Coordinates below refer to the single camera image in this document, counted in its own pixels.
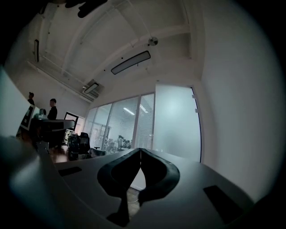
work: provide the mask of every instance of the rectangular light fixture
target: rectangular light fixture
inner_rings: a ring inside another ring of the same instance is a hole
[[[94,83],[93,85],[91,85],[89,88],[87,88],[84,93],[88,94],[90,93],[92,90],[94,90],[95,88],[97,88],[99,85],[97,83]]]
[[[127,112],[129,112],[132,115],[135,115],[133,112],[131,112],[130,110],[128,110],[127,108],[124,107],[124,110],[126,110]]]
[[[123,70],[130,68],[131,66],[138,64],[142,61],[145,61],[147,59],[150,59],[150,58],[151,58],[151,56],[150,56],[150,53],[148,51],[141,52],[141,53],[129,58],[128,60],[125,60],[121,64],[117,65],[116,67],[111,69],[111,72],[114,75],[116,75],[116,74],[122,72]]]
[[[140,108],[145,112],[148,113],[148,111],[146,111],[146,109],[140,104]]]
[[[39,41],[34,41],[34,55],[35,55],[35,61],[39,62]]]

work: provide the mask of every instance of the round ceiling fixture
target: round ceiling fixture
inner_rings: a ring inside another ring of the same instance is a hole
[[[151,46],[156,46],[158,44],[158,42],[159,42],[158,38],[156,38],[156,37],[152,37],[148,41],[149,45],[151,45]]]

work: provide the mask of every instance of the black shirt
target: black shirt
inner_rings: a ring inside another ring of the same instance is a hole
[[[57,114],[58,114],[58,110],[55,106],[53,106],[51,109],[50,109],[50,112],[49,112],[49,115],[48,115],[48,119],[50,120],[56,120],[57,118]]]
[[[29,102],[30,104],[32,104],[32,105],[35,105],[35,104],[34,104],[34,100],[31,99],[31,98],[28,99],[28,102]]]

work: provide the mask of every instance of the ceiling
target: ceiling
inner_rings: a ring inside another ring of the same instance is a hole
[[[30,49],[39,40],[38,63],[29,62],[60,83],[82,93],[91,80],[101,90],[135,80],[136,75],[191,61],[191,32],[185,0],[109,0],[84,18],[79,5],[49,3],[29,25]],[[150,37],[157,46],[148,46]],[[111,69],[148,50],[151,58],[114,75]]]

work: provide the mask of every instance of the person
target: person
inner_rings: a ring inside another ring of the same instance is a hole
[[[57,107],[55,106],[55,104],[57,103],[56,99],[51,99],[50,100],[50,112],[48,114],[48,119],[50,120],[56,120],[57,118],[57,114],[58,114],[58,110],[57,110]]]
[[[33,100],[33,97],[34,97],[34,93],[29,92],[28,102],[29,102],[30,104],[32,104],[32,105],[35,105],[34,100]]]

